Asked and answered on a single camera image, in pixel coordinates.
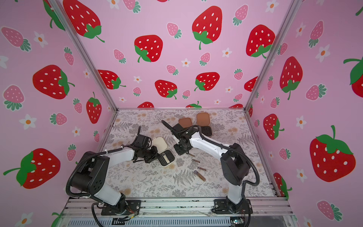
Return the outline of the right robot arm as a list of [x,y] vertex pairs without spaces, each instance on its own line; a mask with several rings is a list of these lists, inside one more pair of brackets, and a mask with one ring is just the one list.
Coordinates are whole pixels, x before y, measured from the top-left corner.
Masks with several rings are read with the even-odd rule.
[[202,133],[202,128],[193,125],[182,128],[170,126],[162,121],[175,138],[174,149],[178,155],[189,153],[192,148],[200,149],[218,159],[221,163],[224,178],[229,183],[229,191],[224,200],[215,200],[212,212],[215,214],[252,214],[252,205],[245,196],[246,185],[258,186],[260,175],[251,159],[246,156],[242,147],[234,143],[223,144]]

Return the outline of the cream nail clipper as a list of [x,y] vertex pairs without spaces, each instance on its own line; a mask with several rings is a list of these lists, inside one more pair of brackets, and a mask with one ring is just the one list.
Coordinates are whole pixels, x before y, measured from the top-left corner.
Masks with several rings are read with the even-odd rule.
[[161,157],[162,157],[162,160],[163,160],[163,166],[166,166],[167,164],[170,163],[170,161],[169,161],[169,159],[168,159],[168,157],[167,157],[166,154],[162,153],[161,154]]

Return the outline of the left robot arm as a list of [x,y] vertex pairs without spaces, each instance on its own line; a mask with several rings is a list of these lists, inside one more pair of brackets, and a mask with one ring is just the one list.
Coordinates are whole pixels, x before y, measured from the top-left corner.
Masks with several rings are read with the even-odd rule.
[[152,147],[152,139],[137,135],[130,145],[105,150],[99,153],[88,151],[71,173],[65,187],[70,197],[89,197],[97,203],[105,204],[111,212],[124,214],[128,204],[124,194],[116,191],[106,183],[109,167],[127,161],[153,161],[157,158],[156,147]]

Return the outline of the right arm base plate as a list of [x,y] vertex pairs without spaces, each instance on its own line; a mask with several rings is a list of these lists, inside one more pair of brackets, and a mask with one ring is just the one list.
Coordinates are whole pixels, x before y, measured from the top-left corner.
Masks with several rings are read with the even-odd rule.
[[215,214],[253,214],[251,202],[246,198],[243,198],[238,204],[234,204],[228,198],[215,199],[211,212]]

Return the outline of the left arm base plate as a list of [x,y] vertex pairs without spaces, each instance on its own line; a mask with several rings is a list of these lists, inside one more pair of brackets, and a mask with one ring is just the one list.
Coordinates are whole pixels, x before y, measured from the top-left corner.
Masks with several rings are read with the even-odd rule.
[[131,215],[138,214],[141,207],[141,200],[125,200],[121,201],[116,205],[105,204],[101,215],[112,216],[112,215]]

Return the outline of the cream nail clipper case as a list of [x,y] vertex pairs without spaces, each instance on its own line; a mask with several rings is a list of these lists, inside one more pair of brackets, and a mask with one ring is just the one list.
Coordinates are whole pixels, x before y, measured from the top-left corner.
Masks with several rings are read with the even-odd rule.
[[166,141],[162,138],[162,137],[157,137],[157,138],[153,138],[152,139],[152,146],[155,146],[156,149],[157,149],[157,159],[159,161],[159,163],[161,164],[161,166],[163,166],[163,160],[162,160],[162,157],[161,157],[161,154],[164,153],[167,155],[170,163],[171,164],[172,162],[175,161],[175,156],[174,154],[171,152],[171,150],[169,149]]

